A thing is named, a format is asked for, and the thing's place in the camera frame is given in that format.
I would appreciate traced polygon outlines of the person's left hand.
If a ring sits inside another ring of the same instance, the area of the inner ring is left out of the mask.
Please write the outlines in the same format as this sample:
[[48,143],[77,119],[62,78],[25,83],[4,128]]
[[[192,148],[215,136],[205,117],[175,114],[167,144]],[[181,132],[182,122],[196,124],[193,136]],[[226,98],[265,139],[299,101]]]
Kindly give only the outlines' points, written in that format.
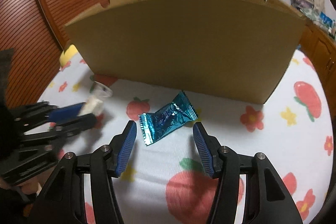
[[39,176],[35,176],[16,186],[10,185],[3,178],[0,178],[0,186],[2,189],[14,189],[18,187],[24,194],[33,194],[39,192],[40,188]]

